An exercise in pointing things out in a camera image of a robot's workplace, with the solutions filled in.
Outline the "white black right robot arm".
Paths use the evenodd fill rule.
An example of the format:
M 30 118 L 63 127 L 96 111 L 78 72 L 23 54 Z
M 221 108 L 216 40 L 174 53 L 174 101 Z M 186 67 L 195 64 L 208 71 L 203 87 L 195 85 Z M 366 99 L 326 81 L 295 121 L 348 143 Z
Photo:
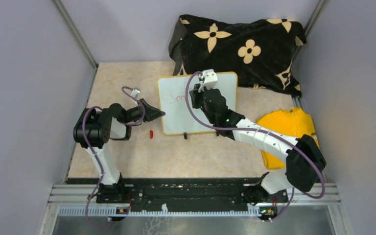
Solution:
M 325 185 L 322 171 L 327 163 L 310 135 L 293 137 L 257 125 L 229 109 L 219 89 L 201 90 L 200 85 L 196 84 L 188 94 L 191 98 L 188 102 L 189 112 L 192 114 L 193 109 L 199 109 L 209 121 L 206 124 L 193 116 L 198 123 L 215 130 L 220 136 L 251 144 L 285 164 L 284 168 L 263 175 L 256 188 L 260 201 L 268 202 L 275 193 L 284 189 L 296 188 L 308 194 L 316 182 Z

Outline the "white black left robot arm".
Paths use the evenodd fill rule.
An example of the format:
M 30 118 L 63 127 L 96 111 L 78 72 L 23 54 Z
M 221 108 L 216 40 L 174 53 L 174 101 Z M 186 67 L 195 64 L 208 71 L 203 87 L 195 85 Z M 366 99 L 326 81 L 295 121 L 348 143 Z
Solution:
M 114 166 L 108 142 L 128 141 L 133 126 L 163 116 L 164 111 L 149 105 L 143 98 L 130 109 L 113 103 L 108 108 L 93 106 L 82 111 L 73 129 L 73 139 L 90 155 L 99 174 L 89 199 L 95 198 L 97 203 L 128 202 L 129 192 L 120 170 Z

